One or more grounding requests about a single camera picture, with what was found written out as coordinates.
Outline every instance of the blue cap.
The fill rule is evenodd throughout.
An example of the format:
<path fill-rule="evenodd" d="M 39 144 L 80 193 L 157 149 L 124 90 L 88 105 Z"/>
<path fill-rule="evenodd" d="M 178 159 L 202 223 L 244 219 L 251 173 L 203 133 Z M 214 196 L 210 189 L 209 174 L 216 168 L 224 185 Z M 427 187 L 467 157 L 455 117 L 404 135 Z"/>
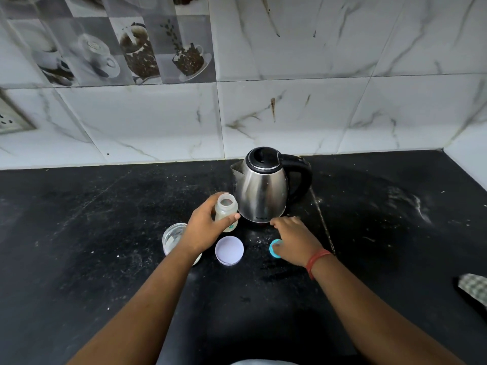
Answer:
<path fill-rule="evenodd" d="M 280 257 L 278 254 L 276 254 L 276 253 L 274 252 L 274 250 L 272 249 L 272 245 L 273 245 L 274 243 L 281 243 L 282 241 L 283 241 L 282 239 L 274 239 L 274 240 L 271 242 L 271 244 L 269 245 L 269 252 L 271 253 L 271 255 L 272 255 L 273 257 L 275 257 L 275 258 L 277 258 L 277 259 L 280 259 L 281 257 Z"/>

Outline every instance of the red thread wristband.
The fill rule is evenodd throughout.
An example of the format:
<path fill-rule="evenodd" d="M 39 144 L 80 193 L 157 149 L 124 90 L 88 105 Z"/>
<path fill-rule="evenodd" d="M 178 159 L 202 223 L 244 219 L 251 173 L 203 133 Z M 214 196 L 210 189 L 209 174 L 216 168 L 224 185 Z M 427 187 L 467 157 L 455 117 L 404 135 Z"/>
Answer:
<path fill-rule="evenodd" d="M 306 264 L 306 270 L 308 270 L 308 274 L 309 274 L 309 277 L 311 278 L 311 280 L 314 280 L 314 278 L 315 278 L 313 276 L 313 274 L 311 273 L 311 269 L 313 269 L 313 265 L 315 264 L 316 260 L 318 260 L 319 258 L 321 258 L 325 255 L 330 255 L 330 254 L 331 254 L 330 251 L 322 249 L 322 250 L 316 252 L 313 256 L 311 256 L 308 263 Z"/>

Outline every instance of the person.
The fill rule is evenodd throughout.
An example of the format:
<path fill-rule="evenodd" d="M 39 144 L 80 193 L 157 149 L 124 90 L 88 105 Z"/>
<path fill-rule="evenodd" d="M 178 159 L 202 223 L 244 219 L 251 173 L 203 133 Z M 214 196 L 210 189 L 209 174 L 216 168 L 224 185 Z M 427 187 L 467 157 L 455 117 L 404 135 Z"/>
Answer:
<path fill-rule="evenodd" d="M 240 214 L 213 221 L 212 209 L 224 192 L 210 196 L 191 215 L 177 246 L 130 301 L 76 355 L 69 365 L 155 364 L 186 277 L 200 253 Z M 297 217 L 278 217 L 270 224 L 282 242 L 274 252 L 305 267 L 323 250 Z M 442 364 L 463 362 L 376 296 L 332 254 L 318 258 L 311 273 L 335 309 L 356 349 L 376 364 Z"/>

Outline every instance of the person's left hand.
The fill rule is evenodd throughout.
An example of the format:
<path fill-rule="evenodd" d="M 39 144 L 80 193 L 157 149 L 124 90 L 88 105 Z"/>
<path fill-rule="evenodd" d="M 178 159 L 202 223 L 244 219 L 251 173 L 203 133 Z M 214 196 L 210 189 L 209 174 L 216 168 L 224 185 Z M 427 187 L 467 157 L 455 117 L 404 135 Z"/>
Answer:
<path fill-rule="evenodd" d="M 220 233 L 240 218 L 239 213 L 228 215 L 219 221 L 213 221 L 211 218 L 211 212 L 218 201 L 218 197 L 224 193 L 228 192 L 217 192 L 211 195 L 193 211 L 178 246 L 189 249 L 198 256 L 215 243 Z"/>

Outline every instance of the hand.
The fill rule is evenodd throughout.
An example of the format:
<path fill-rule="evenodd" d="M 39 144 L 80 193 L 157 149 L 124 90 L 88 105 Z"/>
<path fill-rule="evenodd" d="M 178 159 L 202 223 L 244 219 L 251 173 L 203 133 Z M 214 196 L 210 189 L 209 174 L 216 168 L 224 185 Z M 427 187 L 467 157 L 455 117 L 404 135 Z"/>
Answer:
<path fill-rule="evenodd" d="M 291 264 L 305 267 L 309 259 L 323 248 L 318 239 L 296 216 L 275 217 L 270 222 L 279 231 L 281 243 L 272 245 L 274 252 Z"/>
<path fill-rule="evenodd" d="M 220 233 L 240 218 L 239 213 L 228 215 L 219 221 L 213 221 L 211 218 L 218 197 L 224 193 L 228 192 L 218 192 L 211 195 L 193 211 L 178 246 L 187 248 L 198 256 L 215 243 Z"/>

